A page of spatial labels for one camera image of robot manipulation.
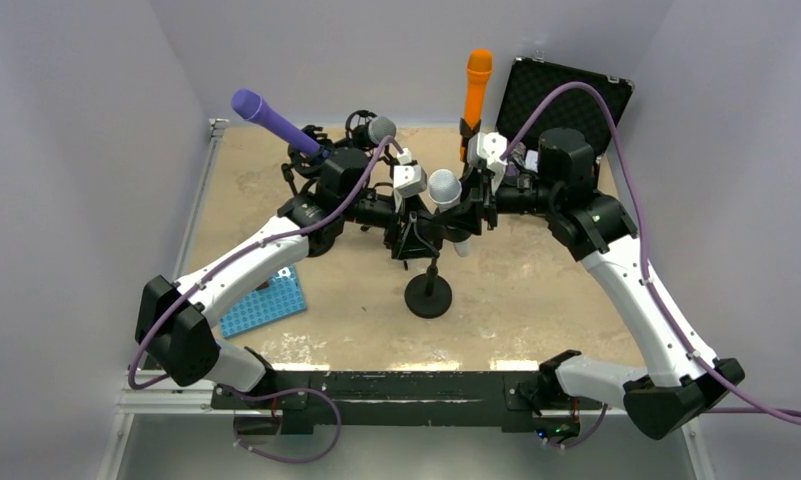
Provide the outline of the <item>blue lego baseplate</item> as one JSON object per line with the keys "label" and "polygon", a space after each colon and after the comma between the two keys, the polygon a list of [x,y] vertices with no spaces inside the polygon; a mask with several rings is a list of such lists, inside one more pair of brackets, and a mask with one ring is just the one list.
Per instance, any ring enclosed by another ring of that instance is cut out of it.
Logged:
{"label": "blue lego baseplate", "polygon": [[279,270],[267,284],[266,288],[248,293],[223,316],[220,330],[225,339],[307,310],[305,296],[293,265]]}

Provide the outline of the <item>black poker chip case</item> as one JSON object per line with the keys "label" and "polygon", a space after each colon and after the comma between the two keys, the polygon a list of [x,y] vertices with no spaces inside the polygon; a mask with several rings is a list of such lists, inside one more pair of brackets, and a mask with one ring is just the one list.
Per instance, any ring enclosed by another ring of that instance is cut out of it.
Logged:
{"label": "black poker chip case", "polygon": [[[570,82],[592,86],[605,100],[613,121],[618,123],[634,93],[632,81],[537,58],[516,58],[509,72],[500,109],[497,131],[513,139],[535,108],[554,89]],[[600,107],[590,94],[573,89],[560,94],[534,122],[522,138],[528,148],[538,146],[540,135],[552,128],[571,128],[581,132],[597,156],[606,153],[612,142]]]}

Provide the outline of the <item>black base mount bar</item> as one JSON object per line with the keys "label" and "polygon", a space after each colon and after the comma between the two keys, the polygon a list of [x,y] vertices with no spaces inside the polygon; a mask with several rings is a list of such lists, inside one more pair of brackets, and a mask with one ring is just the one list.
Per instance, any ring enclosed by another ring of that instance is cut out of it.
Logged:
{"label": "black base mount bar", "polygon": [[496,427],[563,440],[590,427],[599,403],[546,386],[533,371],[279,371],[248,402],[217,388],[211,406],[239,416],[241,432],[310,434],[317,426]]}

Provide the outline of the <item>purple mic black stand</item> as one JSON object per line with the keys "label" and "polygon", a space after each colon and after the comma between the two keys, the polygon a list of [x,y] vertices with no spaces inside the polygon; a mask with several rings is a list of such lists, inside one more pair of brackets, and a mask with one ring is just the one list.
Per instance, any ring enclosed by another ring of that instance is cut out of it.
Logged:
{"label": "purple mic black stand", "polygon": [[280,165],[280,170],[292,194],[306,193],[317,182],[322,165],[329,155],[338,148],[350,145],[346,134],[337,140],[333,140],[318,125],[306,125],[301,129],[301,132],[318,143],[319,152],[307,154],[293,146],[288,147],[288,161]]}

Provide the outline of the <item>purple microphone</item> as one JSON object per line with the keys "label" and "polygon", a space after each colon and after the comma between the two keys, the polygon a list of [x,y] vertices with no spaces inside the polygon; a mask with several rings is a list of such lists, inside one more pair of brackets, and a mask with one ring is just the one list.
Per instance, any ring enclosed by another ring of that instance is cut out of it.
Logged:
{"label": "purple microphone", "polygon": [[265,128],[301,153],[312,156],[322,149],[316,140],[278,114],[262,96],[251,90],[237,90],[231,97],[230,106],[241,119]]}

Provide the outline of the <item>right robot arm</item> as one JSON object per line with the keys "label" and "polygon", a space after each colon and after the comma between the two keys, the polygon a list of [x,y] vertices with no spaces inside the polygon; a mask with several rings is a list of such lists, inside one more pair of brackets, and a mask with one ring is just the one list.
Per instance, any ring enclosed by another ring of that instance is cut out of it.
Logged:
{"label": "right robot arm", "polygon": [[744,379],[744,370],[720,357],[681,315],[646,258],[635,221],[596,188],[595,155],[585,136],[570,128],[542,133],[538,169],[526,188],[504,183],[506,147],[499,134],[478,134],[462,175],[440,169],[429,176],[439,217],[454,224],[474,200],[482,203],[479,222],[500,213],[542,214],[553,237],[611,300],[645,362],[639,369],[569,350],[540,365],[525,398],[552,407],[592,399],[625,411],[654,440],[711,410]]}

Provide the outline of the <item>orange microphone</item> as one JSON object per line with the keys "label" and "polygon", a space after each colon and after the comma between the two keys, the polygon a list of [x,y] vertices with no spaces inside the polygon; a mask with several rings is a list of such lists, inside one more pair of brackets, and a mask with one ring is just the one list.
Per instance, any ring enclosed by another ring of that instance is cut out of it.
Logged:
{"label": "orange microphone", "polygon": [[465,162],[467,147],[471,138],[481,127],[487,84],[492,74],[493,55],[488,49],[475,49],[466,65],[467,89],[464,112],[460,119],[460,160]]}

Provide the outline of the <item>white microphone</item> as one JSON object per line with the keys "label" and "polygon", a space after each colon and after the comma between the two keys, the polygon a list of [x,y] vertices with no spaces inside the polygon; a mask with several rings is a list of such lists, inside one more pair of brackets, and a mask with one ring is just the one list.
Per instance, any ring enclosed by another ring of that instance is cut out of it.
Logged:
{"label": "white microphone", "polygon": [[[428,195],[434,202],[436,210],[443,213],[455,206],[461,200],[462,185],[454,172],[448,169],[434,171],[428,179]],[[451,243],[459,257],[467,257],[471,253],[470,234],[456,230]]]}

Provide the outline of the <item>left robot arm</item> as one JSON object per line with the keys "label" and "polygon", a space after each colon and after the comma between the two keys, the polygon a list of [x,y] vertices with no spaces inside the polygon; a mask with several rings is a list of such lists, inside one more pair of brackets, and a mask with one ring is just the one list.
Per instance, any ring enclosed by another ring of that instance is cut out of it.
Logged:
{"label": "left robot arm", "polygon": [[422,238],[423,216],[410,207],[429,178],[409,150],[401,150],[397,160],[391,195],[378,195],[367,185],[377,155],[336,149],[318,166],[312,186],[295,193],[238,246],[177,280],[149,280],[142,289],[135,339],[163,369],[163,379],[180,387],[210,380],[235,388],[248,408],[268,405],[274,395],[270,364],[217,338],[214,328],[280,270],[328,251],[347,222],[383,228],[400,239],[400,226],[410,220],[410,237]]}

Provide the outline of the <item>white mic clamp stand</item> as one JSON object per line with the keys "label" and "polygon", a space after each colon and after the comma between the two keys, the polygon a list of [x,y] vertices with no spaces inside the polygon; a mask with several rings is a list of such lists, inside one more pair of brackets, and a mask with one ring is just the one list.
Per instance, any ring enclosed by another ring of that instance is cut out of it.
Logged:
{"label": "white mic clamp stand", "polygon": [[430,264],[423,274],[412,278],[406,285],[404,301],[409,311],[424,319],[434,319],[444,315],[452,304],[450,284],[439,274],[440,251],[418,230],[416,222],[411,223],[415,238],[422,242],[432,254]]}

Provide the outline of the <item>black silver microphone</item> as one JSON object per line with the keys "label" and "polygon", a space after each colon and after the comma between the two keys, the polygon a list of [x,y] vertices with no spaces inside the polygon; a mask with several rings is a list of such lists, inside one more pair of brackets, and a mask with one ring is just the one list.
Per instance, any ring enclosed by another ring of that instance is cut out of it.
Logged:
{"label": "black silver microphone", "polygon": [[345,122],[345,138],[349,145],[361,150],[372,150],[386,137],[394,137],[397,126],[391,119],[369,110],[351,113]]}

